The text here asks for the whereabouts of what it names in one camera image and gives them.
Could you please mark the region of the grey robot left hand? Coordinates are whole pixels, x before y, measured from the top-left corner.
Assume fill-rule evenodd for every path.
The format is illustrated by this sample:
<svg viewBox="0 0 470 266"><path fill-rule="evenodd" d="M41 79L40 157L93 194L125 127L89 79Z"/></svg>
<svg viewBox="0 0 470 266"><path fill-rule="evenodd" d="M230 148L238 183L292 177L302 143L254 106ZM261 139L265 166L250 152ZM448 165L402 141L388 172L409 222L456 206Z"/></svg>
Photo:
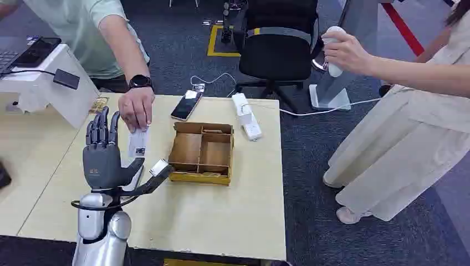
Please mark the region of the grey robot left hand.
<svg viewBox="0 0 470 266"><path fill-rule="evenodd" d="M103 107L86 128L83 168L92 190L113 190L129 185L145 161L144 158L135 158L128 166L121 165L118 145L120 112L114 112L110 124L108 113L109 108Z"/></svg>

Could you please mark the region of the person's hand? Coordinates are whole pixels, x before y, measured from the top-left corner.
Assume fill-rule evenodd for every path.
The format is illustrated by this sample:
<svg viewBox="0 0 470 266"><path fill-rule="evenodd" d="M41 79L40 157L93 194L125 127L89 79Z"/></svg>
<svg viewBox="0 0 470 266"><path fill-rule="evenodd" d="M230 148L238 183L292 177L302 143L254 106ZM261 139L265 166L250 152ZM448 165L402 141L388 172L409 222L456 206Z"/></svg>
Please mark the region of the person's hand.
<svg viewBox="0 0 470 266"><path fill-rule="evenodd" d="M325 43L324 54L329 64L334 64L343 71L361 75L373 75L374 56L369 54L350 34L341 31L329 31L322 40L333 39L336 42Z"/></svg>
<svg viewBox="0 0 470 266"><path fill-rule="evenodd" d="M120 97L119 112L131 133L137 129L146 131L151 125L154 99L155 93L151 87L133 88Z"/></svg>

